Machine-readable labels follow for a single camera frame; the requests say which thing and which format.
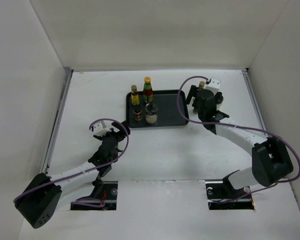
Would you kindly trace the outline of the black label spice jar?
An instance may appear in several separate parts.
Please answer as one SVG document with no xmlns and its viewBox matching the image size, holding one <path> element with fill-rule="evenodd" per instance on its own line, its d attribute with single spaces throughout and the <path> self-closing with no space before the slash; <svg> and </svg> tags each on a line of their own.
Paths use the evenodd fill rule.
<svg viewBox="0 0 300 240">
<path fill-rule="evenodd" d="M 139 122 L 142 120 L 142 108 L 139 104 L 133 106 L 134 119 Z"/>
</svg>

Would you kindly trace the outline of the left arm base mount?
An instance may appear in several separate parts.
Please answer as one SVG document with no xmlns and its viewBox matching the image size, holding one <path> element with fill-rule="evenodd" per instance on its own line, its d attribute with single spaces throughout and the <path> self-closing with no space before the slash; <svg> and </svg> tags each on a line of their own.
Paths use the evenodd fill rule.
<svg viewBox="0 0 300 240">
<path fill-rule="evenodd" d="M 71 211 L 115 211 L 117 209 L 118 181 L 103 181 L 95 186 L 89 196 L 82 197 L 81 204 L 70 204 Z"/>
</svg>

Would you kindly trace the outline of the green label sauce bottle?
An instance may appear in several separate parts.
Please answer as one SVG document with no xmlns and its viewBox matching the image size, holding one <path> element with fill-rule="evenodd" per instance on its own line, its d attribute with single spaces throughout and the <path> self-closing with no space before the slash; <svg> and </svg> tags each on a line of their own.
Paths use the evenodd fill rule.
<svg viewBox="0 0 300 240">
<path fill-rule="evenodd" d="M 149 76 L 146 76 L 144 78 L 143 100 L 146 104 L 153 102 L 153 88 L 151 80 L 152 79 Z"/>
</svg>

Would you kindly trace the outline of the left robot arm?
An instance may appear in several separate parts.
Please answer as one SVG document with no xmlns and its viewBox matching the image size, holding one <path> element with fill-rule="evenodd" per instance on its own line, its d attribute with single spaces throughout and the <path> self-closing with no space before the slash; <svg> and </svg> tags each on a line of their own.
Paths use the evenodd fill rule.
<svg viewBox="0 0 300 240">
<path fill-rule="evenodd" d="M 111 125 L 108 128 L 102 118 L 89 126 L 93 137 L 101 144 L 87 161 L 59 174 L 37 174 L 14 199 L 15 208 L 32 228 L 42 227 L 55 211 L 68 204 L 85 210 L 102 209 L 106 205 L 107 193 L 103 191 L 102 179 L 125 152 L 119 149 L 119 143 L 128 141 L 131 133 L 126 121 L 113 119 Z"/>
</svg>

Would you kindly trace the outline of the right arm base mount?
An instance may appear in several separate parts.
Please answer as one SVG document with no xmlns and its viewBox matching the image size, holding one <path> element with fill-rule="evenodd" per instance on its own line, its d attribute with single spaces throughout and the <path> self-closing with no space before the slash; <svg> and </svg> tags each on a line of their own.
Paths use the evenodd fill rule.
<svg viewBox="0 0 300 240">
<path fill-rule="evenodd" d="M 250 194 L 250 187 L 234 189 L 229 176 L 222 179 L 207 180 L 205 182 L 208 209 L 217 210 L 254 210 L 254 202 Z"/>
</svg>

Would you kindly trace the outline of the white pepper grinder jar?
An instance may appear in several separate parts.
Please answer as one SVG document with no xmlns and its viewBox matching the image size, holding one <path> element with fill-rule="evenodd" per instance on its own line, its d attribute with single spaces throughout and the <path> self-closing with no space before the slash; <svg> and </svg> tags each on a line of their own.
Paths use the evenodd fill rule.
<svg viewBox="0 0 300 240">
<path fill-rule="evenodd" d="M 224 101 L 224 96 L 223 96 L 223 93 L 218 91 L 216 94 L 215 94 L 215 102 L 216 102 L 216 110 L 218 111 L 222 105 Z"/>
</svg>

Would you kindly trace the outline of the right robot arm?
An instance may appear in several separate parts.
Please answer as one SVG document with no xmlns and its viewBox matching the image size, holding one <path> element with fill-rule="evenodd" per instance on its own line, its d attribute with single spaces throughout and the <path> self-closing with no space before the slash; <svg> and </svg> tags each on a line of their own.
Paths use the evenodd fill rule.
<svg viewBox="0 0 300 240">
<path fill-rule="evenodd" d="M 221 190 L 226 197 L 235 197 L 244 187 L 269 187 L 293 171 L 292 161 L 282 141 L 240 128 L 229 115 L 217 109 L 222 102 L 221 92 L 192 85 L 186 104 L 190 104 L 191 100 L 198 118 L 208 131 L 231 141 L 251 156 L 251 167 L 223 178 Z"/>
</svg>

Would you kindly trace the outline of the clear salt grinder jar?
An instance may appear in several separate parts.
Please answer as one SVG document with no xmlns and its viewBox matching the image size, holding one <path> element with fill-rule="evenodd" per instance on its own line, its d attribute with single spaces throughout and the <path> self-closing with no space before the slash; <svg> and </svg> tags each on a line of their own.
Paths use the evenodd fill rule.
<svg viewBox="0 0 300 240">
<path fill-rule="evenodd" d="M 155 124 L 158 120 L 158 107 L 150 102 L 145 105 L 145 120 L 148 124 Z"/>
</svg>

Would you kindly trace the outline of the yellow label oil bottle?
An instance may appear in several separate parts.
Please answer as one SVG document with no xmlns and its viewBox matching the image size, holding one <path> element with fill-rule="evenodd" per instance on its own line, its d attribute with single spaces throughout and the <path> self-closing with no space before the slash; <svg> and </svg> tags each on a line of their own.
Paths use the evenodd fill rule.
<svg viewBox="0 0 300 240">
<path fill-rule="evenodd" d="M 140 97 L 136 85 L 131 86 L 131 103 L 133 106 L 140 104 Z"/>
<path fill-rule="evenodd" d="M 205 84 L 206 84 L 206 83 L 205 83 L 204 81 L 200 81 L 200 82 L 199 82 L 199 85 L 198 85 L 198 88 L 199 88 L 199 89 L 204 89 Z"/>
</svg>

